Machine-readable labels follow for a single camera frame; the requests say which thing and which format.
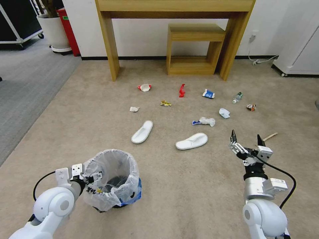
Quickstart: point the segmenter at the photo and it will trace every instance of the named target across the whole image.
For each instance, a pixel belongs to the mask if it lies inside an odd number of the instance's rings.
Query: red plastic wrapper
[[[143,84],[143,85],[137,86],[137,88],[139,90],[144,91],[144,92],[149,91],[151,87],[152,87],[152,85],[149,85],[149,84]]]
[[[183,98],[184,95],[185,95],[184,86],[185,86],[185,84],[182,84],[182,86],[181,86],[180,89],[179,89],[179,97],[180,97],[180,98]]]

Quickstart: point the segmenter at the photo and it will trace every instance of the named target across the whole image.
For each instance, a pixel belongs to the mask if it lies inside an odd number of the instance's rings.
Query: wooden stool
[[[214,74],[225,31],[216,24],[169,24],[166,68],[169,75]],[[209,41],[206,56],[171,56],[172,41]]]

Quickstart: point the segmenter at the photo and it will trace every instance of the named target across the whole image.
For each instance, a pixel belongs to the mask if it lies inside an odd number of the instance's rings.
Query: plastic bottle
[[[241,92],[239,92],[237,95],[235,95],[234,99],[233,99],[233,104],[236,104],[238,101],[240,101],[243,97],[243,94]]]

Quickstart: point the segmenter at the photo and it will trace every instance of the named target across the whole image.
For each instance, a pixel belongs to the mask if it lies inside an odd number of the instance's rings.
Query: potted plant
[[[41,13],[44,13],[39,3],[36,0],[37,5]],[[66,33],[64,31],[60,17],[56,12],[55,1],[54,0],[42,0],[42,3],[47,10],[46,14],[38,16],[38,21],[41,28],[48,39],[49,44],[53,52],[67,52],[71,51],[69,41],[67,39]]]

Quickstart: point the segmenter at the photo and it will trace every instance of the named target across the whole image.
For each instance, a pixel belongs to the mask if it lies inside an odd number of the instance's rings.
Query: carpet
[[[136,159],[142,199],[100,214],[80,197],[54,238],[250,238],[242,218],[245,169],[228,148],[232,129],[245,147],[254,147],[258,133],[279,133],[266,145],[274,152],[269,163],[297,180],[283,208],[289,232],[292,238],[317,238],[318,79],[282,78],[269,63],[252,66],[248,60],[235,60],[227,82],[217,75],[167,76],[165,61],[120,65],[119,77],[112,82],[106,61],[82,62],[4,162],[1,238],[8,238],[32,215],[32,190],[41,176],[110,148]],[[185,97],[179,98],[183,83]],[[152,89],[139,91],[140,84],[152,84]],[[202,97],[205,88],[215,92],[214,99]],[[243,99],[232,104],[239,91]],[[160,106],[164,99],[172,106]],[[246,109],[250,103],[257,105],[256,111]],[[140,109],[129,112],[131,106]],[[221,107],[231,112],[229,119],[218,114]],[[215,118],[215,126],[191,125],[202,116]],[[133,144],[131,136],[145,120],[153,121],[153,129],[145,142]],[[208,135],[205,145],[176,149],[176,141],[197,132]],[[266,167],[266,174],[292,187],[282,173]],[[37,196],[55,185],[53,175],[43,180]],[[278,194],[275,203],[287,193]]]
[[[46,39],[0,51],[0,166],[80,62],[53,53]]]

